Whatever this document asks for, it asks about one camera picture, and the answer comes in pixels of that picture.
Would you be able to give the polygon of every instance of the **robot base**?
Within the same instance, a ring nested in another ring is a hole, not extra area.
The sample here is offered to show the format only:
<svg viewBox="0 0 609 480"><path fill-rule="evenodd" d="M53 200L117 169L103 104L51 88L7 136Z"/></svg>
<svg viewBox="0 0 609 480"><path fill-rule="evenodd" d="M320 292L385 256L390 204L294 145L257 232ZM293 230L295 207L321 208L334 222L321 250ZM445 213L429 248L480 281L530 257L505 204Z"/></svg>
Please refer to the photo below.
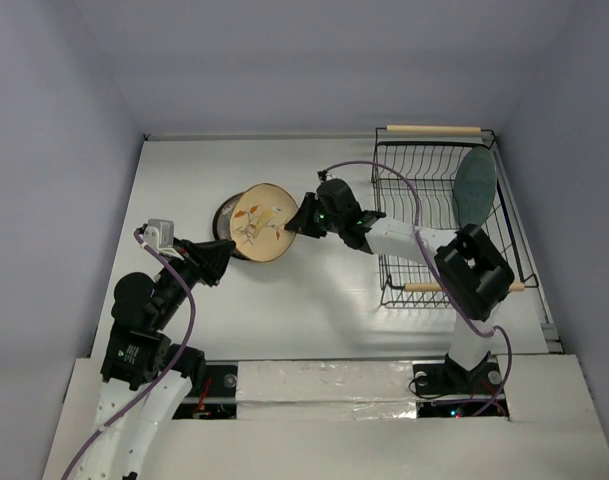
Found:
<svg viewBox="0 0 609 480"><path fill-rule="evenodd" d="M445 362L416 362L413 374L414 390L419 397L488 394L482 381L493 389L502 381L497 363L488 359L471 372L463 371L448 356Z"/></svg>

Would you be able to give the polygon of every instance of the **green plate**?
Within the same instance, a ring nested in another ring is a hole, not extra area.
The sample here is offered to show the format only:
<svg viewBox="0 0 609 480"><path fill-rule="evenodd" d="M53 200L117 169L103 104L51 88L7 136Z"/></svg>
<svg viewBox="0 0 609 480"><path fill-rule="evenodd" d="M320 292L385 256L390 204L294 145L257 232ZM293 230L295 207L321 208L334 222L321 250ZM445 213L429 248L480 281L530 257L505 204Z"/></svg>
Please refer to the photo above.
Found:
<svg viewBox="0 0 609 480"><path fill-rule="evenodd" d="M460 228L483 225L491 213L497 188L497 171L491 152L475 147L457 169L453 184L455 218Z"/></svg>

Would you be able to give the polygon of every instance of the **wire dish rack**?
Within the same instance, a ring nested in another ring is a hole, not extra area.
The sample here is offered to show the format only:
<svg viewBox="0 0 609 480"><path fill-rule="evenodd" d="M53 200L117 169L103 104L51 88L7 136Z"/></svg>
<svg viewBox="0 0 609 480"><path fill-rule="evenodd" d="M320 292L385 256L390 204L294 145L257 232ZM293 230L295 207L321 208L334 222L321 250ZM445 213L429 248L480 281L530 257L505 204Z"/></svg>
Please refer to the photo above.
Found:
<svg viewBox="0 0 609 480"><path fill-rule="evenodd" d="M413 141L381 139L385 128L375 131L373 159L387 165L411 180L421 199L421 225L424 227L457 230L453 183L457 169L464 156L478 143ZM373 167L372 178L375 207L396 220L413 223L415 202L408 187L394 174ZM516 282L533 279L533 274L525 278L522 263L506 208L504 194L498 182L493 208L483 229L495 247L509 263L515 273ZM413 283L435 283L428 267L391 255L379 256L381 305L389 308L444 308L450 302L441 291L406 292L404 287Z"/></svg>

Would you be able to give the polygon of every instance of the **white wall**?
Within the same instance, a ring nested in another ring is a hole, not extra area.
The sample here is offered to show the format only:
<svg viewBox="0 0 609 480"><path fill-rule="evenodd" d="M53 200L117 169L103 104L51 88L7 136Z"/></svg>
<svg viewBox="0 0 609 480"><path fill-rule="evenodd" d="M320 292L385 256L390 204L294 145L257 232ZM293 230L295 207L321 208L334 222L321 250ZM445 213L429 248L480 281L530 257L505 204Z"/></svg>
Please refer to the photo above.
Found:
<svg viewBox="0 0 609 480"><path fill-rule="evenodd" d="M609 0L581 0L500 138L554 320L609 439Z"/></svg>
<svg viewBox="0 0 609 480"><path fill-rule="evenodd" d="M41 478L141 147L77 7L0 0L0 479Z"/></svg>
<svg viewBox="0 0 609 480"><path fill-rule="evenodd" d="M76 0L147 133L505 123L574 0Z"/></svg>

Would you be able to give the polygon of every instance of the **white table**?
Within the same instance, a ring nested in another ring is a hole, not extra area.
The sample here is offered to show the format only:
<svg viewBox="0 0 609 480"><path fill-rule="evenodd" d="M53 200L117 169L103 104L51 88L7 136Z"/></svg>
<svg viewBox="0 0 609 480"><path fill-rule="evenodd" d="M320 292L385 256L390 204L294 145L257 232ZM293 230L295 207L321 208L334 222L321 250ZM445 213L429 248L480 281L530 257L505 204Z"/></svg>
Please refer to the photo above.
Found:
<svg viewBox="0 0 609 480"><path fill-rule="evenodd" d="M138 248L135 228L149 218L164 218L175 222L180 238L209 240L213 215L232 194L271 182L301 201L317 187L318 170L349 159L370 160L372 152L372 139L355 138L146 142L92 358L99 361L106 349L116 282L137 270L153 276L160 268ZM363 208L373 207L369 167L336 173L348 181ZM299 237L268 264L232 259L220 286L197 286L194 292L197 327L190 345L204 350L209 360L439 356L453 331L451 309L380 307L377 257L348 249L335 235ZM185 304L165 334L179 341L187 317ZM542 322L537 290L510 295L497 313L516 353L548 351ZM494 352L505 351L500 338L494 342Z"/></svg>
<svg viewBox="0 0 609 480"><path fill-rule="evenodd" d="M76 363L44 479L59 479L90 434L116 282L132 271L159 270L137 247L133 230L149 218L167 218L181 238L210 239L213 214L230 195L272 182L299 200L316 188L317 170L370 159L372 147L370 139L145 143L93 353ZM373 205L369 173L367 167L341 172L365 208ZM527 255L523 243L518 249ZM242 362L238 396L251 405L238 420L172 421L142 480L609 480L608 446L579 365L572 356L547 355L536 290L510 295L498 312L516 353L506 389L510 422L387 419L403 403L413 412L416 399L405 387L408 365L400 366L398 378L378 359L443 355L454 317L450 309L379 307L377 272L377 257L351 251L338 238L298 238L274 263L233 260L219 287L196 287L197 328L190 344L209 360L372 360L351 365L355 383L338 390L327 388L333 383L328 378L315 377L314 361L303 377L292 364ZM175 341L184 334L187 315L184 305L165 330ZM499 339L493 350L504 351ZM504 369L506 359L499 358ZM394 378L374 373L385 371ZM288 382L281 378L287 373ZM337 384L346 386L346 378ZM352 402L362 391L375 402L377 419L355 414Z"/></svg>

